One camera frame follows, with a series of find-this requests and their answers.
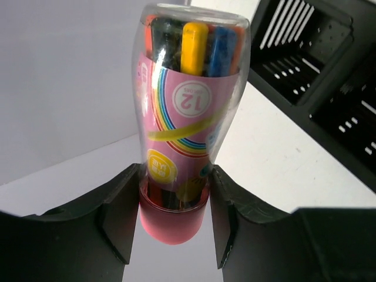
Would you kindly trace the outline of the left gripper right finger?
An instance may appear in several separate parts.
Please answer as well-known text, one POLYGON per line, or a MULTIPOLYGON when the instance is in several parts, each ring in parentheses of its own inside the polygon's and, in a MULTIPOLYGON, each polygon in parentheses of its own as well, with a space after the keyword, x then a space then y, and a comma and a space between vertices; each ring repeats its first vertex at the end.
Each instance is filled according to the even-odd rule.
POLYGON ((375 210, 300 208, 286 213, 210 176, 217 266, 224 281, 374 281, 375 210))

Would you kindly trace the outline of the crayon bottle with pink cap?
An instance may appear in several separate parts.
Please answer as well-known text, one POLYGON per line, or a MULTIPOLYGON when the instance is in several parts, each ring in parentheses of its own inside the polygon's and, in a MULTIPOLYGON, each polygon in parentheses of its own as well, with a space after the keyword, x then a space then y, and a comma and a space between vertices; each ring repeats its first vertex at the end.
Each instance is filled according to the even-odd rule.
POLYGON ((132 53, 140 217, 154 239, 196 235, 210 175, 250 66, 250 21, 190 5, 148 4, 132 53))

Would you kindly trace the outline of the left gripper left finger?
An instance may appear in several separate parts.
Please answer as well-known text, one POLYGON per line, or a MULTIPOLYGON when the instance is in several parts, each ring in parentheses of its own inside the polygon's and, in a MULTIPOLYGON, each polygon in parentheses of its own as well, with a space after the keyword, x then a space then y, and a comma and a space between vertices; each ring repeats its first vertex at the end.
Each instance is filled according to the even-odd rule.
POLYGON ((1 213, 2 281, 122 281, 139 207, 139 165, 44 214, 1 213))

